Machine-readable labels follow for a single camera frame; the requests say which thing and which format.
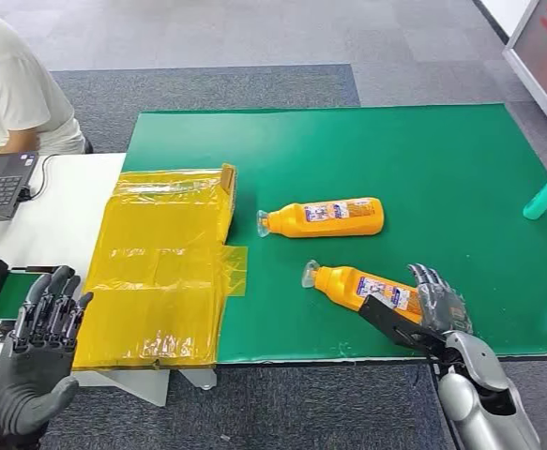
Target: yellow plastic bottle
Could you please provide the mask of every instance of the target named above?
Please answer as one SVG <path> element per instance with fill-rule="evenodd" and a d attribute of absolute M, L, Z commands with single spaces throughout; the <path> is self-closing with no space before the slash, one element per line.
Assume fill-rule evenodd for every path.
<path fill-rule="evenodd" d="M 302 274 L 302 286 L 315 287 L 334 303 L 355 311 L 358 311 L 368 294 L 382 293 L 389 308 L 415 323 L 421 323 L 422 319 L 416 288 L 361 272 L 354 267 L 324 267 L 311 260 Z"/>
<path fill-rule="evenodd" d="M 333 202 L 292 203 L 279 211 L 256 214 L 260 237 L 355 236 L 379 233 L 383 227 L 382 202 L 372 197 Z"/>

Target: bottle label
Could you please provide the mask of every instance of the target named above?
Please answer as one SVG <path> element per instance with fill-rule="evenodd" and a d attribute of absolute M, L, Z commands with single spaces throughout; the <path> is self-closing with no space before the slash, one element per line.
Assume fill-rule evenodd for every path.
<path fill-rule="evenodd" d="M 390 308 L 398 308 L 407 310 L 410 292 L 407 289 L 398 288 L 390 284 L 386 284 L 377 279 L 369 277 L 361 277 L 357 287 L 357 295 L 367 297 L 370 294 L 380 293 L 386 298 L 387 305 Z"/>
<path fill-rule="evenodd" d="M 371 216 L 373 213 L 370 202 L 367 199 L 308 203 L 304 206 L 304 214 L 306 216 L 307 222 L 321 222 L 333 218 L 358 218 Z"/>

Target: gray robotic hand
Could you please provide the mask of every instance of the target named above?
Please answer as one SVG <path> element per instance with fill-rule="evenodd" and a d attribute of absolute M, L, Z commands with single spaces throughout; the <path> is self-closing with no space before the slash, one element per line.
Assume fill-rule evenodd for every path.
<path fill-rule="evenodd" d="M 473 328 L 462 296 L 438 272 L 409 265 L 416 279 L 422 326 L 441 334 L 438 397 L 468 450 L 537 450 L 540 440 L 523 408 L 517 387 L 496 354 Z"/>
<path fill-rule="evenodd" d="M 387 307 L 379 293 L 365 298 L 359 315 L 398 345 L 420 351 L 437 365 L 439 374 L 434 376 L 439 378 L 440 403 L 466 450 L 540 449 L 540 440 L 517 387 L 492 349 L 473 336 L 463 297 L 435 270 L 408 267 L 417 281 L 421 323 Z"/>
<path fill-rule="evenodd" d="M 71 272 L 62 266 L 38 278 L 6 338 L 0 355 L 0 426 L 4 434 L 36 432 L 77 392 L 71 368 L 77 334 L 93 294 L 74 300 L 80 278 Z"/>

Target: yellow plastic bag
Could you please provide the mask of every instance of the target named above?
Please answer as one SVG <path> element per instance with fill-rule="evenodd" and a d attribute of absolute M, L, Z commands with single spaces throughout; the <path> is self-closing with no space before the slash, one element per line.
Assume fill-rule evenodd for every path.
<path fill-rule="evenodd" d="M 105 209 L 74 368 L 215 363 L 227 295 L 244 295 L 246 247 L 224 244 L 235 171 L 127 172 Z"/>

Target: clear bottle cap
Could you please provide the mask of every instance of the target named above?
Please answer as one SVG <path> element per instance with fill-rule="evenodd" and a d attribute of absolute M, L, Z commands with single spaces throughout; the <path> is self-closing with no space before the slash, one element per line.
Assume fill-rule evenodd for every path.
<path fill-rule="evenodd" d="M 256 213 L 256 230 L 260 237 L 265 237 L 268 234 L 268 214 L 265 211 Z"/>
<path fill-rule="evenodd" d="M 315 286 L 315 276 L 320 267 L 321 265 L 315 260 L 307 262 L 304 266 L 304 271 L 302 272 L 302 286 L 303 288 L 312 288 Z"/>

